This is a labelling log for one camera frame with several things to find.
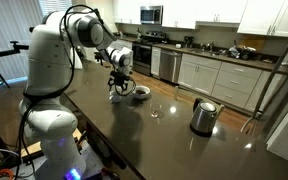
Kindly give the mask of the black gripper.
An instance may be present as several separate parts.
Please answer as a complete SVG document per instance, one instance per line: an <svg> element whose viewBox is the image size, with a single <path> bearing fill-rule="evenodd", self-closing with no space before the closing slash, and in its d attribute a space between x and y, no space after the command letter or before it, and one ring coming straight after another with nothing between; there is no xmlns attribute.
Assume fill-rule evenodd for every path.
<svg viewBox="0 0 288 180"><path fill-rule="evenodd" d="M125 75L117 71L111 71L110 78L107 84L109 85L109 87L116 85L116 86L119 86L122 90L126 90L128 87L128 81L130 80L131 80L131 77L128 75Z"/></svg>

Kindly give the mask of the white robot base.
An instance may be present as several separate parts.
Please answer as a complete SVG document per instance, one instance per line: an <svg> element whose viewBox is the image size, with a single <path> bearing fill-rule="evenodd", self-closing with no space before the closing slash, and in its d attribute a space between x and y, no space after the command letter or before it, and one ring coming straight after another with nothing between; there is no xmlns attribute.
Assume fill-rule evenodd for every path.
<svg viewBox="0 0 288 180"><path fill-rule="evenodd" d="M46 157L35 173L35 180L82 180L87 163L73 137L78 125L76 116L58 98L37 104L23 98L19 110L21 115L28 112L26 122L40 138Z"/></svg>

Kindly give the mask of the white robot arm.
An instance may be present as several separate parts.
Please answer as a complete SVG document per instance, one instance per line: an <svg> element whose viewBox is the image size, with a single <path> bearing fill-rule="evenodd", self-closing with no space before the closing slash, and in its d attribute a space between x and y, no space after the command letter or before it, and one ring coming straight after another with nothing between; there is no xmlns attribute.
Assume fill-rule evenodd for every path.
<svg viewBox="0 0 288 180"><path fill-rule="evenodd" d="M73 7L49 14L32 30L29 45L29 74L23 96L30 101L60 96L71 84L77 47L96 49L113 65L108 86L127 96L136 83L130 77L133 51L111 47L116 40L96 8Z"/></svg>

